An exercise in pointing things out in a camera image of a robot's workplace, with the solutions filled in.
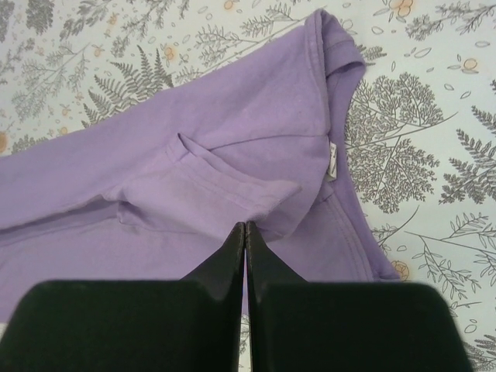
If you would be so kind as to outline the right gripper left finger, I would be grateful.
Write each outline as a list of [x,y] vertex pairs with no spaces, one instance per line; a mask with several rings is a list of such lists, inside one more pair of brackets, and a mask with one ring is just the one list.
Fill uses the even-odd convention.
[[3,335],[6,371],[235,371],[245,226],[178,281],[45,281]]

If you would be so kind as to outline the purple t shirt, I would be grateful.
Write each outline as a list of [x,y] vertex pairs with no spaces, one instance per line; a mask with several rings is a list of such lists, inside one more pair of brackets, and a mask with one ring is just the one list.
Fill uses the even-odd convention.
[[1,160],[1,320],[48,280],[168,280],[238,222],[307,281],[395,281],[346,163],[365,71],[337,18]]

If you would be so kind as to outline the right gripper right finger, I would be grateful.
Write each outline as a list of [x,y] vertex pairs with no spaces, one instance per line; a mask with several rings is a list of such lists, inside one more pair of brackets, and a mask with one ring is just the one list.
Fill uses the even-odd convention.
[[255,371],[469,371],[439,292],[413,283],[305,281],[246,224]]

